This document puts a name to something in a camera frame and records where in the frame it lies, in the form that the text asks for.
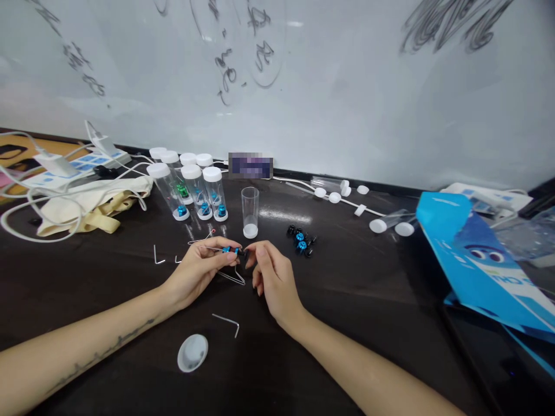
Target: desk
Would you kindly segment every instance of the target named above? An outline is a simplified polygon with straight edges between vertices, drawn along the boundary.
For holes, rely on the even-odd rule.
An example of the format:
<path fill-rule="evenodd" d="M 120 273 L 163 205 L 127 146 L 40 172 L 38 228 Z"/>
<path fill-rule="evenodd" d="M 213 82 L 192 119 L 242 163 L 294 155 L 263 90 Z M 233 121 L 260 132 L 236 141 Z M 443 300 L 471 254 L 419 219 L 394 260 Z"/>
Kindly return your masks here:
<path fill-rule="evenodd" d="M 95 231 L 62 243 L 35 244 L 0 231 L 0 348 L 86 318 L 160 285 L 175 255 L 211 228 L 244 246 L 241 189 L 260 190 L 258 239 L 291 258 L 300 298 L 315 316 L 414 374 L 468 415 L 489 415 L 436 311 L 448 291 L 421 231 L 403 239 L 372 233 L 373 217 L 353 215 L 278 181 L 227 180 L 230 218 L 223 223 L 175 221 L 153 188 L 118 216 L 113 235 Z M 415 209 L 415 199 L 356 192 L 349 198 L 377 211 Z M 34 234 L 33 212 L 11 223 Z M 319 236 L 314 257 L 296 257 L 289 224 Z M 161 265 L 153 261 L 153 244 Z M 185 311 L 157 325 L 41 404 L 41 414 L 361 414 L 333 379 L 268 312 L 247 285 L 216 277 Z M 212 313 L 240 323 L 235 327 Z M 181 343 L 201 333 L 209 342 L 202 366 L 177 368 Z"/>

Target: round plastic cap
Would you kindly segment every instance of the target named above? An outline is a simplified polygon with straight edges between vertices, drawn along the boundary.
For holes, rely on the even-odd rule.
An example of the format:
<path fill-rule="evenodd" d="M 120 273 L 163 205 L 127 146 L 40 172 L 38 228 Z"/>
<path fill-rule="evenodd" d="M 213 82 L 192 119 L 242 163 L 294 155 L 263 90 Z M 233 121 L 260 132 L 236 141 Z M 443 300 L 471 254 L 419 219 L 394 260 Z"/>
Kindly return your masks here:
<path fill-rule="evenodd" d="M 370 221 L 370 229 L 377 234 L 383 233 L 387 229 L 387 224 L 384 220 Z"/>
<path fill-rule="evenodd" d="M 202 175 L 206 182 L 218 182 L 221 180 L 221 169 L 209 166 L 202 171 Z"/>
<path fill-rule="evenodd" d="M 341 195 L 339 195 L 337 192 L 332 192 L 330 194 L 331 203 L 338 203 L 340 200 L 341 200 Z"/>
<path fill-rule="evenodd" d="M 197 165 L 187 165 L 181 168 L 184 179 L 196 179 L 202 175 L 201 168 Z"/>
<path fill-rule="evenodd" d="M 200 155 L 197 155 L 197 165 L 210 166 L 212 163 L 214 163 L 214 160 L 212 160 L 211 154 L 201 153 Z"/>
<path fill-rule="evenodd" d="M 323 198 L 323 197 L 325 197 L 325 189 L 324 188 L 316 188 L 316 190 L 314 191 L 314 194 L 318 198 Z"/>
<path fill-rule="evenodd" d="M 166 150 L 160 153 L 160 160 L 162 163 L 176 163 L 179 162 L 179 156 L 175 150 Z"/>
<path fill-rule="evenodd" d="M 169 175 L 169 167 L 166 164 L 152 164 L 146 167 L 146 172 L 154 179 L 160 179 Z"/>
<path fill-rule="evenodd" d="M 179 157 L 179 160 L 181 160 L 181 164 L 183 166 L 196 165 L 197 164 L 197 155 L 195 155 L 194 153 L 183 153 Z"/>
<path fill-rule="evenodd" d="M 395 226 L 395 232 L 401 237 L 408 237 L 412 235 L 414 231 L 415 228 L 412 226 L 412 224 L 409 224 L 408 222 L 400 222 Z"/>
<path fill-rule="evenodd" d="M 160 160 L 160 154 L 167 150 L 168 149 L 166 149 L 165 147 L 153 147 L 152 149 L 149 150 L 150 157 L 152 157 L 152 159 Z"/>
<path fill-rule="evenodd" d="M 208 354 L 208 340 L 200 334 L 191 335 L 181 344 L 177 366 L 183 373 L 191 373 L 201 366 Z"/>

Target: power strip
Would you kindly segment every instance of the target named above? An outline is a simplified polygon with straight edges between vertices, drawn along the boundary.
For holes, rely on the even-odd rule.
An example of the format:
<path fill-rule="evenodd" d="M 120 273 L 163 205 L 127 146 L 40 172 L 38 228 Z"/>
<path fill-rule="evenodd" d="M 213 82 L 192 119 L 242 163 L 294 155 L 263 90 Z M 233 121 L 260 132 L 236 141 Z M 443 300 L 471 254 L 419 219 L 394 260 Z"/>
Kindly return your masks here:
<path fill-rule="evenodd" d="M 79 171 L 73 176 L 57 176 L 50 172 L 44 172 L 36 176 L 32 176 L 29 179 L 25 179 L 22 182 L 29 188 L 40 187 L 53 191 L 65 191 L 65 187 L 70 182 L 76 185 L 78 182 L 81 182 L 81 179 L 94 175 L 93 169 L 96 166 L 103 165 L 106 168 L 111 169 L 119 168 L 121 166 L 116 161 L 123 165 L 131 162 L 131 156 L 129 156 L 126 151 L 120 149 L 117 149 L 117 153 L 114 153 L 112 157 L 103 155 L 95 147 L 93 147 L 92 150 L 92 153 L 81 156 L 79 159 L 75 159 L 70 162 L 70 164 Z"/>

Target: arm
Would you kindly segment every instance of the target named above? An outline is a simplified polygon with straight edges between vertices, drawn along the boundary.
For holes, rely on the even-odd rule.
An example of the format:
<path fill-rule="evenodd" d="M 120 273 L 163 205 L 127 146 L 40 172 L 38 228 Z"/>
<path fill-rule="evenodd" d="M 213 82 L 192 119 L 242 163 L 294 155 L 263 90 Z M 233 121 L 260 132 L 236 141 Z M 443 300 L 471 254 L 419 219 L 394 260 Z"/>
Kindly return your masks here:
<path fill-rule="evenodd" d="M 253 287 L 266 293 L 272 316 L 305 347 L 366 415 L 464 415 L 417 378 L 310 315 L 302 306 L 291 262 L 270 242 L 251 244 Z"/>
<path fill-rule="evenodd" d="M 198 243 L 240 247 L 215 237 Z M 190 305 L 236 254 L 192 246 L 160 287 L 90 318 L 0 352 L 0 414 L 29 411 L 89 368 Z"/>

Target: right hand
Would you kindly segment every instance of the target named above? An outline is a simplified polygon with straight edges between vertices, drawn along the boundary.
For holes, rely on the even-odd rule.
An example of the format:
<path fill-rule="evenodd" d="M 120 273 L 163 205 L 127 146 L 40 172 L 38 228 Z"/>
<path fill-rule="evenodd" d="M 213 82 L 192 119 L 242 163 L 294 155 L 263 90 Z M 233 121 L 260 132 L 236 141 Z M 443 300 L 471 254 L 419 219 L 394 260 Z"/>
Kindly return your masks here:
<path fill-rule="evenodd" d="M 266 293 L 270 313 L 291 334 L 306 313 L 297 293 L 291 261 L 269 241 L 253 243 L 245 250 L 251 251 L 247 269 L 258 261 L 253 271 L 253 288 L 259 296 Z"/>

